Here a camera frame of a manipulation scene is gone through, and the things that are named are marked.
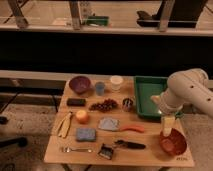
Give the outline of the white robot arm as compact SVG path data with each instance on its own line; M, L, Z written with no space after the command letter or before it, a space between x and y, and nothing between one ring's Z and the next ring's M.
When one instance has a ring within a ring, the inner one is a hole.
M175 122L175 114L188 102L213 118L213 92L207 87L207 73L199 68L178 71L167 79L167 89L150 99L161 111L162 132L168 137Z

